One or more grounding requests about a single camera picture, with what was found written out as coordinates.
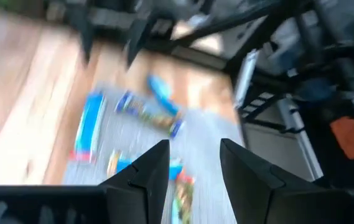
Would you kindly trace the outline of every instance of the snack bar wrapper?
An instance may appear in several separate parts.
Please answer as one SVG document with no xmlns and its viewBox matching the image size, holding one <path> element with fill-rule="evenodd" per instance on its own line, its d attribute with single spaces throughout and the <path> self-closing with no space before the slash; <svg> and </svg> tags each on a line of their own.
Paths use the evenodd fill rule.
<svg viewBox="0 0 354 224">
<path fill-rule="evenodd" d="M 175 180 L 175 196 L 172 202 L 171 224 L 189 224 L 192 214 L 194 179 L 184 170 Z"/>
<path fill-rule="evenodd" d="M 105 96 L 100 92 L 88 94 L 78 125 L 75 148 L 71 152 L 74 161 L 95 162 L 98 155 L 100 127 L 105 112 Z"/>
<path fill-rule="evenodd" d="M 174 138 L 183 124 L 179 116 L 171 116 L 159 105 L 127 91 L 119 100 L 116 112 L 127 113 L 168 132 Z"/>
</svg>

